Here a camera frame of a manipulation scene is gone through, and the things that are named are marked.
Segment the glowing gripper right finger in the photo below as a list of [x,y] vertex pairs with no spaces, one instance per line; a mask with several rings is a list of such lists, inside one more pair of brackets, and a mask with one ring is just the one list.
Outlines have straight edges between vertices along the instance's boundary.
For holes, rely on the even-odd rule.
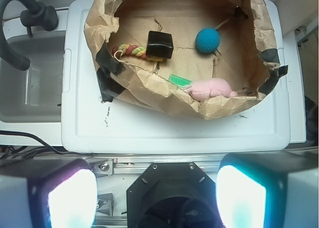
[[216,202],[227,228],[317,228],[318,155],[227,154],[216,177]]

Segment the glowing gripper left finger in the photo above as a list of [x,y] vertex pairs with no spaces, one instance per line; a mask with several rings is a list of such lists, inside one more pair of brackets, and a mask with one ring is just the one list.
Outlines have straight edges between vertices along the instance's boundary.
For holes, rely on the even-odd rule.
[[90,228],[97,180],[83,159],[0,162],[2,228]]

